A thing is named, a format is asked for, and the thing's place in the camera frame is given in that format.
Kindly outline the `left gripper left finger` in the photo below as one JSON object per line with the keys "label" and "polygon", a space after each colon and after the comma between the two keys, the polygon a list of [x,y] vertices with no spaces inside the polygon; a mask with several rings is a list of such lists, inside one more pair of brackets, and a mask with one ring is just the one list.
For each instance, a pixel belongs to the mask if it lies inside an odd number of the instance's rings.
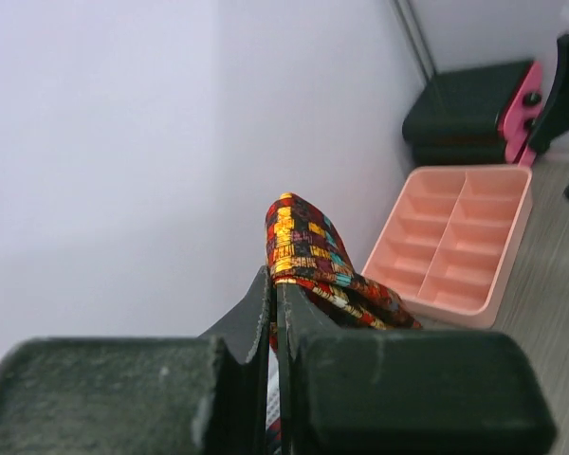
{"label": "left gripper left finger", "polygon": [[198,337],[35,338],[0,362],[0,454],[261,454],[271,282]]}

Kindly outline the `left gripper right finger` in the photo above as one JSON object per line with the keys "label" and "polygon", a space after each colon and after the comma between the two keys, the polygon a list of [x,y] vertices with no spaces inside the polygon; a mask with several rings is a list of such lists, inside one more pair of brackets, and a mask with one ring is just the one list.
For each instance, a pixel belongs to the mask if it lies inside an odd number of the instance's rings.
{"label": "left gripper right finger", "polygon": [[276,288],[285,454],[546,454],[558,429],[509,336],[341,328]]}

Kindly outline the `multicoloured patterned tie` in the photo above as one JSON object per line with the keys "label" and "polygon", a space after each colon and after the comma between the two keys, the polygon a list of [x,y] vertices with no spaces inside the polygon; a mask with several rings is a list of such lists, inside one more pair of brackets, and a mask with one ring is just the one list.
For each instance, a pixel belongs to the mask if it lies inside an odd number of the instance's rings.
{"label": "multicoloured patterned tie", "polygon": [[296,284],[338,326],[420,329],[392,289],[357,273],[335,225],[299,195],[282,194],[265,219],[266,266],[275,284]]}

